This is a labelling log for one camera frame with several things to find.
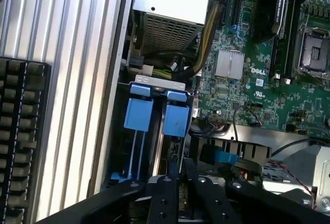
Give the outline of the metal CPU socket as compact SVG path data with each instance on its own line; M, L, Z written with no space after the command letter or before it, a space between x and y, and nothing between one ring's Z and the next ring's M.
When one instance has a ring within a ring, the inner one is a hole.
M330 80L330 30L307 26L303 31L297 73Z

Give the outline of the black RAM slot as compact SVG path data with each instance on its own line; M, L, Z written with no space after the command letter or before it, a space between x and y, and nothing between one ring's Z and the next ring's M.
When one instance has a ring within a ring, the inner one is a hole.
M269 77L271 79L280 80L284 74L284 66L282 57L282 43L284 41L282 30L285 26L286 0L276 0L274 25L272 33L274 35L271 62L269 68Z
M287 13L284 29L284 51L283 51L283 79L291 81L291 71L293 64L294 45L298 30L298 20L300 16L301 0L288 0Z

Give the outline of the green Dell motherboard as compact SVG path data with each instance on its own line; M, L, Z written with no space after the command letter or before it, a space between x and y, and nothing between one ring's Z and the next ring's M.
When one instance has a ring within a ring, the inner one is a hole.
M237 26L232 26L234 0L222 0L223 16L201 74L193 116L211 124L234 124L315 137L330 133L330 80L297 73L304 29L330 30L330 0L301 0L291 81L271 79L273 38L253 41L258 0L242 0ZM240 80L215 76L219 50L245 54Z

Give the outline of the grey metal drive cage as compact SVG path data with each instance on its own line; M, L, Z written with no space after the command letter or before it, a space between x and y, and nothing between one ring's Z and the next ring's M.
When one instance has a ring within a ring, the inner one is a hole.
M330 148L313 145L302 149L283 163L268 163L263 168L263 187L274 194L290 192L294 201L330 216Z

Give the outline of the open metal PC case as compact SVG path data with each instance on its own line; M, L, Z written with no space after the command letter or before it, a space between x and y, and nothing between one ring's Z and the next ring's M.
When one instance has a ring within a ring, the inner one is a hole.
M194 108L202 70L225 9L222 0L209 0L206 23L186 49L143 54L142 14L133 10L133 3L134 0L125 0L123 24L115 31L117 49L111 55L114 67L106 90L109 106L104 108L105 133L95 160L93 189L89 197L118 184L109 185L105 181L111 117L118 84L131 82L136 75L182 82L193 95ZM183 160L191 158L198 176L205 176L220 186L224 186L227 181L239 180L264 189L262 174L266 164L275 163L287 171L288 168L282 164L284 159L313 145L330 148L330 133L326 137L315 137L262 127L211 124L198 120L192 112ZM279 195L294 201L290 192ZM312 207L300 205L316 211L314 200ZM188 180L183 162L178 171L177 224L211 224L192 182Z

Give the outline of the black expansion slot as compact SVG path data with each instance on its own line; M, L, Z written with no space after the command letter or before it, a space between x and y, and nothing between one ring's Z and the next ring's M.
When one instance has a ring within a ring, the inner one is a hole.
M234 0L233 15L232 15L232 22L231 22L232 26L238 25L241 1L242 0Z

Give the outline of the black disk bay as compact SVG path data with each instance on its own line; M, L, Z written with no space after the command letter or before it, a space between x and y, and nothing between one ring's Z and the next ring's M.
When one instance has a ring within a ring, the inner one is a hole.
M145 182L180 171L193 112L182 82L136 75L120 82L109 134L106 183Z

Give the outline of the black computer keyboard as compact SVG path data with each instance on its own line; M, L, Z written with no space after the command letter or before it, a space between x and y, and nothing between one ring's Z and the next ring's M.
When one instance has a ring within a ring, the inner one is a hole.
M0 224L28 224L50 84L47 63L0 57Z

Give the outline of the blue disk carrier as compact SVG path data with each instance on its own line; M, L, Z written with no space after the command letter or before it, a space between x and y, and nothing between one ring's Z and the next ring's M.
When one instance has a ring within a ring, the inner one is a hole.
M191 95L186 91L167 90L168 103L163 121L162 133L168 136L185 137L190 122Z
M114 182L141 180L145 175L145 140L154 103L151 88L120 83L117 90L112 117L110 179Z

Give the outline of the black Nvidia graphics card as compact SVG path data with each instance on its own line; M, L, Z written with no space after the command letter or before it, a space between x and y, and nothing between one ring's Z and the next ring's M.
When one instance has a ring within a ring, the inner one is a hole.
M264 43L280 32L286 0L258 0L254 16L253 41Z

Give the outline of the silver power supply unit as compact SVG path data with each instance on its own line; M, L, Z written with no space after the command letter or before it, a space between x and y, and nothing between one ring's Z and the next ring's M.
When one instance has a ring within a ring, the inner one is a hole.
M143 54L184 50L206 23L209 0L134 0L142 14Z

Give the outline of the silver chipset heatsink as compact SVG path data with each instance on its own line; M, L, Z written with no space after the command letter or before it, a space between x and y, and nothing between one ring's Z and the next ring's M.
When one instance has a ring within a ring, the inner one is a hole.
M240 80L245 54L238 50L219 50L215 76Z

